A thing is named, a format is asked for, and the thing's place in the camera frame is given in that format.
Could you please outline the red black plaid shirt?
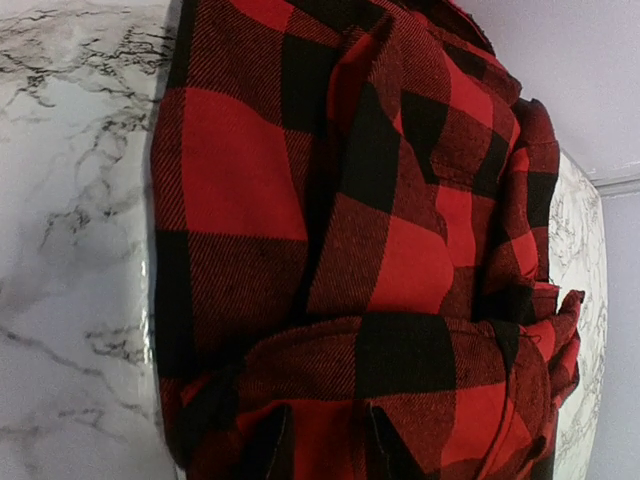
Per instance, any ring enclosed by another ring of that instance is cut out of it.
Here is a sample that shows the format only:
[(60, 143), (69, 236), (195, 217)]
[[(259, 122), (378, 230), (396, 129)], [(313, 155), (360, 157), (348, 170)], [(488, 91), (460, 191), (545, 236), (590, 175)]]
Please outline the red black plaid shirt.
[(549, 479), (584, 295), (548, 274), (559, 146), (451, 1), (187, 1), (151, 169), (165, 438), (240, 479), (368, 479), (367, 406), (426, 479)]

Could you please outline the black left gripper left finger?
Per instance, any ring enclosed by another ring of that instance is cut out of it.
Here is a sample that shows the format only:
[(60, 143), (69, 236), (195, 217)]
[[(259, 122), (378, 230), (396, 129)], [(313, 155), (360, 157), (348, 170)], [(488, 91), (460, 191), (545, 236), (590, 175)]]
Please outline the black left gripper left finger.
[(289, 405), (278, 406), (258, 424), (254, 436), (243, 450), (239, 478), (293, 478), (293, 411)]

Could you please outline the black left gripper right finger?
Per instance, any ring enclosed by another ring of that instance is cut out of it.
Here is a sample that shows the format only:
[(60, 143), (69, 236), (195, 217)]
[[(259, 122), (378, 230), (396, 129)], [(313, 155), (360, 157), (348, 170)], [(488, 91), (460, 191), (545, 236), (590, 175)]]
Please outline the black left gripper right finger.
[(367, 478), (427, 478), (385, 411), (371, 405), (367, 406)]

